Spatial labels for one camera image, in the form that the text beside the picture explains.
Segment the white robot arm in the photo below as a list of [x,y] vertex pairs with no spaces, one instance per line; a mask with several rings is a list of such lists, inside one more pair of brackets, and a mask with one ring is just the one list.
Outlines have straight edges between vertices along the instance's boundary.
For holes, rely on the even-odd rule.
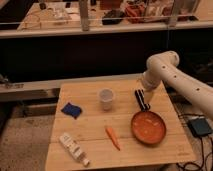
[[179,61],[175,51],[150,56],[147,70],[142,74],[143,87],[152,91],[164,81],[213,121],[213,87],[179,70]]

